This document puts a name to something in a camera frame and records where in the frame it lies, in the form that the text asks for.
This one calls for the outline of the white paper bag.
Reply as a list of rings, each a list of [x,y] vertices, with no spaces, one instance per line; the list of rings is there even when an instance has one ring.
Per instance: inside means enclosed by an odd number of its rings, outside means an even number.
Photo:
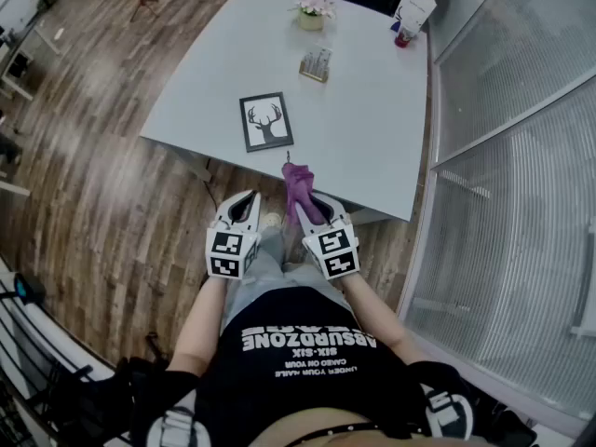
[[[401,26],[417,34],[436,5],[436,0],[400,0],[394,17]]]

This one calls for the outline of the pink flowers in pot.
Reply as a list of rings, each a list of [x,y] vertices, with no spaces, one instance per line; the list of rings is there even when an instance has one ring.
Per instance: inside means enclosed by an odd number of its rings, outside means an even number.
[[[326,19],[334,19],[336,15],[333,0],[294,0],[298,12],[297,21],[305,31],[321,31]]]

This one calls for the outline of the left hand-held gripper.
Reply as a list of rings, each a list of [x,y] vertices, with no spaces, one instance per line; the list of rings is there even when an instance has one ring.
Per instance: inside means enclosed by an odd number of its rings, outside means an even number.
[[[246,190],[223,201],[206,236],[206,263],[211,277],[242,279],[255,260],[261,234],[261,194]]]

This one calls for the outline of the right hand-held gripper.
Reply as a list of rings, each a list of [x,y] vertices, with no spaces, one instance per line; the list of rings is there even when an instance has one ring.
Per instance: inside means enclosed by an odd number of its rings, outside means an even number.
[[[315,266],[327,280],[358,273],[359,240],[343,204],[318,192],[310,199],[306,205],[295,202],[294,207],[305,236],[303,245]]]

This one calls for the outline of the purple cleaning cloth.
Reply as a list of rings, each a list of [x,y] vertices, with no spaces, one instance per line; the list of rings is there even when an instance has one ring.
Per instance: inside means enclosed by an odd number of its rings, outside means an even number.
[[[310,223],[323,224],[325,219],[311,199],[314,174],[309,170],[309,167],[307,165],[295,165],[287,160],[281,171],[287,192],[286,214],[290,223],[299,223],[296,209],[296,206],[299,206]]]

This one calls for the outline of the wooden card holder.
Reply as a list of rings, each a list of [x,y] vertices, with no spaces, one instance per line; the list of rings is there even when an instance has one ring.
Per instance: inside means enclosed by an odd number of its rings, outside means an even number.
[[[302,58],[299,74],[319,83],[326,83],[330,73],[332,52],[324,47],[309,49]]]

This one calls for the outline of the white table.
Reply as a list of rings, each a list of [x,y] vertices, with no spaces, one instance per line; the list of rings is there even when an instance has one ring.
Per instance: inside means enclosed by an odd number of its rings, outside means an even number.
[[[395,45],[392,19],[346,1],[320,32],[292,0],[228,0],[187,50],[141,135],[277,177],[307,165],[316,190],[409,220],[427,101],[427,39]],[[299,74],[309,49],[332,52],[326,83]],[[282,92],[294,144],[248,153],[239,100]]]

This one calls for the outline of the black printed t-shirt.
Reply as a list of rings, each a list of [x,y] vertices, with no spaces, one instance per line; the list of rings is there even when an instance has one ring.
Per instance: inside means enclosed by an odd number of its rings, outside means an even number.
[[[135,407],[133,447],[145,447],[152,424],[188,394],[212,447],[249,447],[282,417],[315,408],[359,414],[395,439],[466,439],[474,427],[453,367],[402,361],[346,308],[307,287],[269,291],[244,308],[203,374],[152,376]]]

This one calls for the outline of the person's left forearm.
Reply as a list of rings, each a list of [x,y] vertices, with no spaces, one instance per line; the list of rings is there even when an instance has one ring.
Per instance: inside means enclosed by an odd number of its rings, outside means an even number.
[[[200,377],[215,355],[220,337],[227,281],[209,277],[200,288],[178,336],[171,361],[171,372]]]

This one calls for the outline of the black metal rack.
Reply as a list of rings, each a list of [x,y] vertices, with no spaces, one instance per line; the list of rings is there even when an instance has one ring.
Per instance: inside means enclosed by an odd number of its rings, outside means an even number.
[[[128,367],[113,367],[44,308],[45,289],[0,257],[0,387],[15,429],[31,447],[131,447]]]

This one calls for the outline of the black framed deer picture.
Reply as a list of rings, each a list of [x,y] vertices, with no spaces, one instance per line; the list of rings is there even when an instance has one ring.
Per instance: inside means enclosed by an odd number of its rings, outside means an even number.
[[[242,98],[239,106],[248,153],[294,144],[282,92]]]

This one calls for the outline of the person's right forearm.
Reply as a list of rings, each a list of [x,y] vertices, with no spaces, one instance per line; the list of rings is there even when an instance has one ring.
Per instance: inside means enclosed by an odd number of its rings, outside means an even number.
[[[405,364],[431,361],[413,341],[396,313],[376,294],[360,273],[340,278],[344,295],[360,327],[386,345]]]

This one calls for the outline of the grey jeans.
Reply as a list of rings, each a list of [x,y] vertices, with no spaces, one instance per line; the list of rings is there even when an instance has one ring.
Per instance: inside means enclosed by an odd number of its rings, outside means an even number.
[[[282,293],[285,293],[285,290],[293,287],[314,289],[354,314],[344,295],[312,264],[290,264],[289,268],[283,267],[285,249],[279,227],[268,226],[261,235],[256,258],[248,273],[242,280],[232,280],[229,283],[220,332],[223,332],[243,309],[266,292],[282,290]]]

